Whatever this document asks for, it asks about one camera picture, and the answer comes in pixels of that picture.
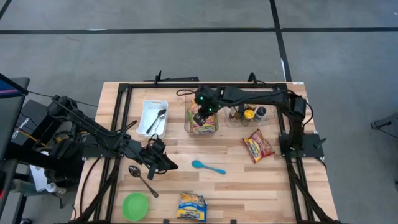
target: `white basket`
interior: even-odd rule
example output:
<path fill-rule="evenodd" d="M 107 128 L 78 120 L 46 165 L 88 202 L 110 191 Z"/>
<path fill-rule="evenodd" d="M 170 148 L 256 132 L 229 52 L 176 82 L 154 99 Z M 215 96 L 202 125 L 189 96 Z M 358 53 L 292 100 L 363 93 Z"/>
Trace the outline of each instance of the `white basket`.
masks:
<path fill-rule="evenodd" d="M 167 118 L 169 117 L 169 104 L 164 100 L 144 100 L 143 105 L 141 120 L 136 129 L 137 133 L 143 135 L 145 138 L 150 138 L 153 134 L 158 134 L 161 139 L 164 138 Z M 157 113 L 162 109 L 167 110 L 165 118 L 158 118 L 150 133 L 147 134 L 149 126 L 155 121 Z"/>

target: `wooden tabletop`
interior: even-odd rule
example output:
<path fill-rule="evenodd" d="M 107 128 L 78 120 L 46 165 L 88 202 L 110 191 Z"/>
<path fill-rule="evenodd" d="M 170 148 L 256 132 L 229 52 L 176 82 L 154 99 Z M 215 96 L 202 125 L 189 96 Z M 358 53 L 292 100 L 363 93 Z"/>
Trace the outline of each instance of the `wooden tabletop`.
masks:
<path fill-rule="evenodd" d="M 118 85 L 118 82 L 104 83 L 99 100 L 95 121 L 108 129 L 111 127 Z M 287 86 L 298 95 L 307 97 L 303 83 L 288 83 Z M 149 211 L 139 223 L 161 223 L 165 218 L 171 223 L 192 223 L 194 221 L 176 218 L 179 194 L 183 191 L 204 196 L 208 203 L 208 223 L 230 223 L 231 219 L 237 219 L 238 223 L 295 223 L 285 159 L 280 154 L 278 142 L 280 129 L 277 117 L 268 120 L 267 125 L 259 127 L 231 128 L 226 124 L 224 113 L 219 111 L 220 128 L 216 133 L 208 136 L 192 135 L 184 130 L 185 98 L 177 96 L 175 94 L 177 90 L 141 88 L 132 91 L 127 123 L 140 120 L 144 100 L 165 100 L 169 103 L 169 119 L 164 143 L 167 145 L 168 157 L 179 168 L 170 170 L 164 175 L 155 175 L 153 181 L 147 181 L 159 193 L 159 198 L 154 198 L 142 181 L 132 177 L 128 172 L 128 166 L 137 163 L 130 159 L 121 159 L 112 223 L 129 223 L 123 217 L 121 207 L 124 198 L 133 192 L 142 192 L 149 200 Z M 124 103 L 121 105 L 117 129 L 121 125 L 123 105 Z M 310 111 L 307 110 L 306 119 L 309 116 Z M 137 123 L 131 128 L 128 134 L 145 145 L 147 139 L 136 133 L 138 125 Z M 243 145 L 242 138 L 248 138 L 257 128 L 260 128 L 276 153 L 254 164 Z M 312 133 L 314 130 L 313 122 L 305 127 L 306 133 Z M 193 168 L 191 161 L 194 159 L 224 169 L 226 175 Z M 81 186 L 94 160 L 89 159 L 85 162 L 75 201 L 77 211 L 79 211 Z M 83 197 L 83 210 L 98 192 L 103 161 L 104 159 L 101 159 L 97 163 L 88 178 Z M 303 158 L 303 163 L 310 193 L 326 214 L 337 219 L 325 167 L 314 158 Z M 148 170 L 144 166 L 139 167 L 142 176 L 146 177 Z M 299 198 L 302 216 L 306 218 L 301 193 Z M 101 209 L 102 218 L 105 216 L 107 204 L 108 195 L 105 195 Z"/>

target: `silver spoon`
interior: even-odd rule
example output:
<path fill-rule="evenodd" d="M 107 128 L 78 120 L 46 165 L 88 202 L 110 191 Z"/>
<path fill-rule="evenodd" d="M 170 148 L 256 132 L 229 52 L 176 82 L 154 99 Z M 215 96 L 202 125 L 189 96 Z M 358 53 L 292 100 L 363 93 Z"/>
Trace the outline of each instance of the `silver spoon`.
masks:
<path fill-rule="evenodd" d="M 166 115 L 166 109 L 162 109 L 157 113 L 157 117 L 155 119 L 155 121 L 152 123 L 152 125 L 148 128 L 147 130 L 147 134 L 149 134 L 150 130 L 152 129 L 153 125 L 155 124 L 155 122 L 157 121 L 157 118 L 164 118 Z"/>
<path fill-rule="evenodd" d="M 138 167 L 133 166 L 133 165 L 129 166 L 129 172 L 130 172 L 130 174 L 131 174 L 133 177 L 139 177 L 139 178 L 141 178 L 141 180 L 143 181 L 143 183 L 148 187 L 148 189 L 150 190 L 150 192 L 152 193 L 152 195 L 153 195 L 155 198 L 159 197 L 159 194 L 158 194 L 152 187 L 150 187 L 150 186 L 147 184 L 147 182 L 145 182 L 144 179 L 141 177 L 141 171 L 139 170 Z"/>

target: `black monitor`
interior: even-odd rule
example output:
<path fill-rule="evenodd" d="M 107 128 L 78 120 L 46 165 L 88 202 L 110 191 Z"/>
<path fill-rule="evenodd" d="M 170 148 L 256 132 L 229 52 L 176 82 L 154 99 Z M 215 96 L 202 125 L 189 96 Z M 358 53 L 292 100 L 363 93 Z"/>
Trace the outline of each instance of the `black monitor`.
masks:
<path fill-rule="evenodd" d="M 27 94 L 28 94 L 27 89 L 14 83 L 9 78 L 5 77 L 3 74 L 0 74 L 0 98 L 23 96 Z"/>

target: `green plastic bowl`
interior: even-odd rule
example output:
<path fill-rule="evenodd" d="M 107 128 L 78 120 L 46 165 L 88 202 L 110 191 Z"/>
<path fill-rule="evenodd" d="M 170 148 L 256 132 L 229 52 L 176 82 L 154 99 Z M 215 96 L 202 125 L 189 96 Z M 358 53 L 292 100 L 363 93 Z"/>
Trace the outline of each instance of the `green plastic bowl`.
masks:
<path fill-rule="evenodd" d="M 148 212 L 148 198 L 142 193 L 133 193 L 124 199 L 123 216 L 132 222 L 139 221 Z"/>

